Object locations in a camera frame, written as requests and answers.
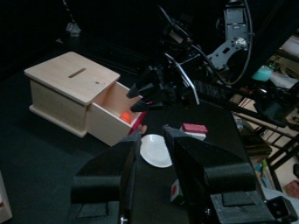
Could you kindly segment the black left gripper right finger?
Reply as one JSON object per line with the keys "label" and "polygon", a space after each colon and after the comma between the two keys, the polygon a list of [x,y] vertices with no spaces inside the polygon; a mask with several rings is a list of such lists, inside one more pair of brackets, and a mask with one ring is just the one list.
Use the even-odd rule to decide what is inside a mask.
{"label": "black left gripper right finger", "polygon": [[191,224],[274,224],[250,163],[219,146],[163,127]]}

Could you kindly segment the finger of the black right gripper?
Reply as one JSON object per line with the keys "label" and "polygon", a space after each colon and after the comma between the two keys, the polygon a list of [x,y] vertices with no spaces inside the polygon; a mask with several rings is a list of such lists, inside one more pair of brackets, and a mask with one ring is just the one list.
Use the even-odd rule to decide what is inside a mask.
{"label": "finger of the black right gripper", "polygon": [[150,110],[158,110],[163,107],[164,105],[160,102],[144,102],[139,101],[136,104],[131,106],[131,111],[132,112],[146,112]]}
{"label": "finger of the black right gripper", "polygon": [[138,96],[143,96],[143,97],[147,97],[147,96],[151,96],[155,92],[155,85],[152,83],[142,86],[142,87],[138,87],[136,85],[134,85],[130,90],[128,90],[128,93],[126,94],[126,96],[128,98],[135,98]]}

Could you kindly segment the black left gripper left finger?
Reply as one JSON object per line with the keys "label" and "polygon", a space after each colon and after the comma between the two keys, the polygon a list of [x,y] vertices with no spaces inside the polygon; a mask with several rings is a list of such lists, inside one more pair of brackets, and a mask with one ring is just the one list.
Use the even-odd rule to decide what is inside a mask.
{"label": "black left gripper left finger", "polygon": [[136,130],[83,165],[70,190],[68,224],[130,224],[140,145]]}

